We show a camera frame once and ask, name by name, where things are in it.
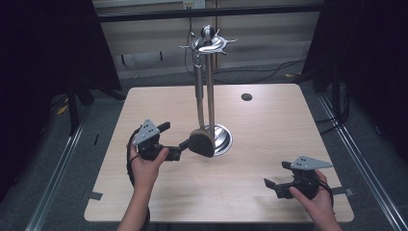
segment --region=wall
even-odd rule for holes
[[[97,3],[98,0],[93,0],[93,2],[96,3],[96,6],[100,6]],[[258,0],[251,2],[207,0],[206,8],[261,7],[321,2],[322,0]],[[182,9],[182,1],[170,1],[170,3],[163,4],[96,8],[96,11],[97,13],[142,13]],[[238,39],[237,42],[226,48],[228,56],[217,55],[217,67],[220,68],[266,63],[278,64],[304,58],[318,18],[319,13],[219,16],[193,18],[191,26],[192,30],[199,35],[202,26],[210,24],[218,27],[219,34],[225,39]],[[186,44],[189,27],[190,21],[187,18],[102,23],[113,56],[162,51],[173,57],[175,55],[173,59],[180,60],[184,60],[184,52],[179,52],[178,46]],[[283,44],[283,47],[290,47],[294,44],[298,52],[292,50],[287,53],[282,49],[277,51],[276,44]]]

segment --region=round metal base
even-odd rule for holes
[[[210,133],[210,125],[205,125],[205,129]],[[214,156],[224,154],[232,145],[231,132],[226,127],[216,123],[214,142],[216,144]]]

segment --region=metal pole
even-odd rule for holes
[[[205,129],[204,113],[203,113],[203,80],[202,80],[202,65],[199,57],[195,57],[194,64],[194,84],[195,84],[195,98],[197,100],[198,124],[200,129]]]
[[[216,130],[214,112],[214,77],[213,77],[213,54],[205,55],[207,69],[207,95],[208,95],[208,116],[210,123],[210,134],[214,138]]]

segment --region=gray floor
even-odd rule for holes
[[[277,65],[246,66],[241,69],[273,69]],[[289,83],[293,75],[301,71],[303,62],[278,71],[239,71],[216,74],[218,84],[275,84]],[[192,85],[193,79],[188,72],[143,78],[123,79],[123,94],[129,88],[147,86],[183,86]],[[300,84],[302,92],[315,120],[327,118],[327,113],[321,106],[319,94],[314,93],[313,83]],[[80,115],[84,127],[76,148],[66,167],[62,180],[57,188],[55,198],[49,208],[42,230],[115,230],[117,222],[87,222],[84,212],[88,200],[86,195],[91,191],[101,167],[105,152],[109,145],[115,124],[120,114],[122,101],[114,100],[105,94],[94,91],[95,103],[91,106],[81,106]],[[320,131],[330,128],[330,123],[317,124]],[[350,117],[345,123],[346,128],[361,150],[360,159],[366,160],[375,176],[380,181],[391,200],[396,205],[403,218],[408,217],[408,202],[405,199],[404,186],[408,183],[408,166],[395,153],[393,145],[385,137],[378,136],[370,117],[351,97]],[[12,187],[0,205],[0,230],[23,230],[26,228],[36,209],[42,194],[51,179],[65,145],[69,139],[69,114],[56,115],[52,112],[45,129],[41,143],[35,150],[29,167],[21,174],[19,183]],[[352,189],[353,195],[348,200],[353,209],[355,219],[342,224],[344,230],[397,230],[394,229],[383,209],[373,196],[366,180],[360,173],[354,161],[348,154],[336,130],[321,136],[327,151],[333,161],[343,186]],[[157,227],[166,230],[165,224]],[[172,224],[171,230],[282,230],[283,227],[273,227],[270,224],[246,224],[240,226],[220,226],[211,224]]]

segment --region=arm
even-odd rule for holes
[[[327,178],[316,169],[319,180],[327,183]],[[312,200],[308,199],[295,187],[289,188],[294,198],[305,207],[306,212],[321,231],[341,231],[340,224],[334,216],[330,194],[327,190],[319,187],[318,194]]]
[[[136,147],[131,145],[130,158],[136,157],[132,161],[132,170],[135,177],[135,188],[132,199],[119,224],[117,230],[140,231],[146,218],[147,206],[154,183],[159,175],[159,167],[165,161],[168,148],[163,148],[154,161],[145,161],[137,153]]]

